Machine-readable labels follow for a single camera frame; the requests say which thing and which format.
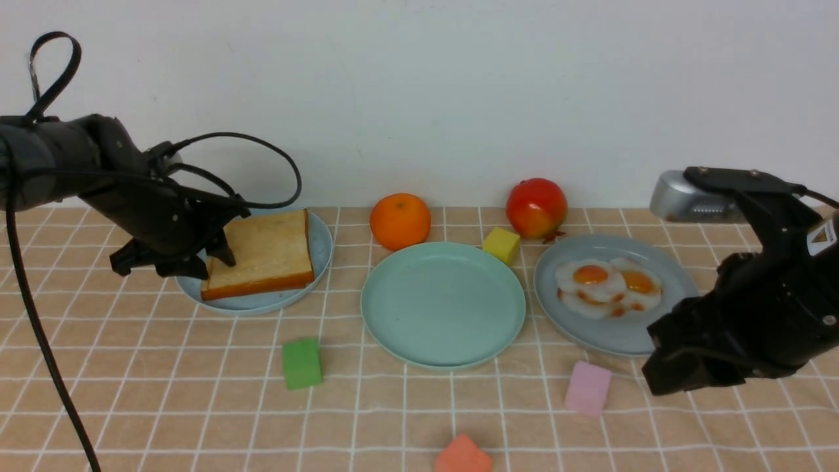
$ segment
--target orange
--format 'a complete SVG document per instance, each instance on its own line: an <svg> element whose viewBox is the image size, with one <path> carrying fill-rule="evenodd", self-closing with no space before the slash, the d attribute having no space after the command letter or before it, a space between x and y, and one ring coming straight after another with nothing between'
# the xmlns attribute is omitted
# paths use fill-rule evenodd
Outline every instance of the orange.
<svg viewBox="0 0 839 472"><path fill-rule="evenodd" d="M431 231L431 211L416 195L394 193L373 207L370 231L379 244L392 251L423 243Z"/></svg>

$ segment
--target yellow cube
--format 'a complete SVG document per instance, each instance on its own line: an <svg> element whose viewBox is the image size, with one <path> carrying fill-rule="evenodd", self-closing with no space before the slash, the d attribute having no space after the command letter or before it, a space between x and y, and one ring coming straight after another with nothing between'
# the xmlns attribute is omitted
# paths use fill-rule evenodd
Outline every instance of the yellow cube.
<svg viewBox="0 0 839 472"><path fill-rule="evenodd" d="M483 240L483 250L499 258L504 264L511 265L519 253L521 238L503 228L493 228Z"/></svg>

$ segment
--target plate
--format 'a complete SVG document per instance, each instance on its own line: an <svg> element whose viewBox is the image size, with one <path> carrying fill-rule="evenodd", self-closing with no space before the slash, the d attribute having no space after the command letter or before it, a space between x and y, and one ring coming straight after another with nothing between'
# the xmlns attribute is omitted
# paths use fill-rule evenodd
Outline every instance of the plate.
<svg viewBox="0 0 839 472"><path fill-rule="evenodd" d="M390 354L459 370L503 351L524 324L524 291L500 260L474 246L425 243L383 260L364 284L364 325Z"/></svg>
<svg viewBox="0 0 839 472"><path fill-rule="evenodd" d="M271 210L252 210L253 216L268 215L275 212ZM189 298L214 312L234 317L263 315L287 307L312 291L326 273L326 268L332 262L334 252L335 245L332 242L332 233L330 233L329 227L317 215L309 212L309 256L312 260L312 268L315 270L315 281L305 288L272 291L269 293L258 293L256 295L233 296L205 302L201 300L201 281L198 279L177 277L178 286ZM201 251L198 255L203 260L206 260L206 253L204 251Z"/></svg>
<svg viewBox="0 0 839 472"><path fill-rule="evenodd" d="M652 270L663 283L661 303L650 312L628 312L620 318L595 320L572 312L556 296L556 268L572 260L609 261L616 257L635 260ZM636 239L591 234L562 239L548 248L534 271L536 298L560 331L577 343L622 356L652 354L653 341L647 326L699 289L690 274L665 252Z"/></svg>

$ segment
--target tiled table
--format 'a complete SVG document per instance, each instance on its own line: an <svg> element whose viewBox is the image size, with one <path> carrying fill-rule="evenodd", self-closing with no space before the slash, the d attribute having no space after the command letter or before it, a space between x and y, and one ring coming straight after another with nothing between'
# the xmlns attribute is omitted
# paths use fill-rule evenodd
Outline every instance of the tiled table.
<svg viewBox="0 0 839 472"><path fill-rule="evenodd" d="M516 343L454 375L406 368L359 316L365 276L388 255L371 244L368 210L316 211L336 233L328 276L283 312L244 319L196 307L150 270L114 275L107 256L127 238L93 212L18 215L44 327L103 470L431 471L458 432L497 471L839 470L839 351L783 381L653 398L640 361L589 354L557 332L530 291L546 246L526 244L514 271L530 308ZM499 208L435 209L431 238L480 244L505 222ZM639 209L574 209L565 230L657 245L704 290L727 254L759 249L748 227L663 225ZM85 470L10 266L2 248L0 470ZM326 381L288 392L277 347L311 335ZM615 373L601 421L562 406L579 359Z"/></svg>

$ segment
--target green cube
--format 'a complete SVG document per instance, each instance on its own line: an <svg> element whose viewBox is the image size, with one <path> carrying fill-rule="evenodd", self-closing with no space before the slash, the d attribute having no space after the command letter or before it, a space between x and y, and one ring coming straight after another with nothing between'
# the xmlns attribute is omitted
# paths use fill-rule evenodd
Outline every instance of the green cube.
<svg viewBox="0 0 839 472"><path fill-rule="evenodd" d="M306 338L283 345L283 375L289 390L323 383L317 338Z"/></svg>

